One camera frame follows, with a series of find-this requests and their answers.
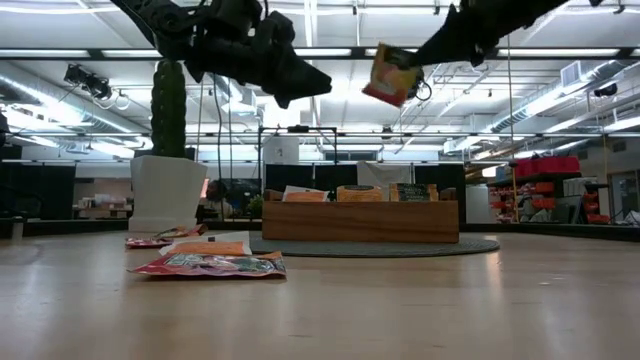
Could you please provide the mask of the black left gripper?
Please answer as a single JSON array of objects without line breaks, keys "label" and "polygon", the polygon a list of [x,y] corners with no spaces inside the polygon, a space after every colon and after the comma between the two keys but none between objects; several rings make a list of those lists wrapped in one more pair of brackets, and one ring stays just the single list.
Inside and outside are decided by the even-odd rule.
[{"label": "black left gripper", "polygon": [[296,55],[292,21],[256,0],[213,0],[195,8],[192,49],[184,64],[196,81],[206,73],[258,85],[286,108],[292,98],[285,93],[282,72],[295,57],[295,98],[330,92],[331,77]]}]

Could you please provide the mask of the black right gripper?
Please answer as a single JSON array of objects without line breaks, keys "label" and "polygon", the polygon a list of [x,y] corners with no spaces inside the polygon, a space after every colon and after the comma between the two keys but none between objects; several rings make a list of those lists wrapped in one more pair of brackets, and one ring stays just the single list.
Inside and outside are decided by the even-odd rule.
[{"label": "black right gripper", "polygon": [[451,4],[444,24],[412,58],[413,66],[465,61],[469,58],[466,26],[470,26],[472,65],[481,64],[500,39],[520,28],[529,28],[567,0],[461,1],[460,11]]}]

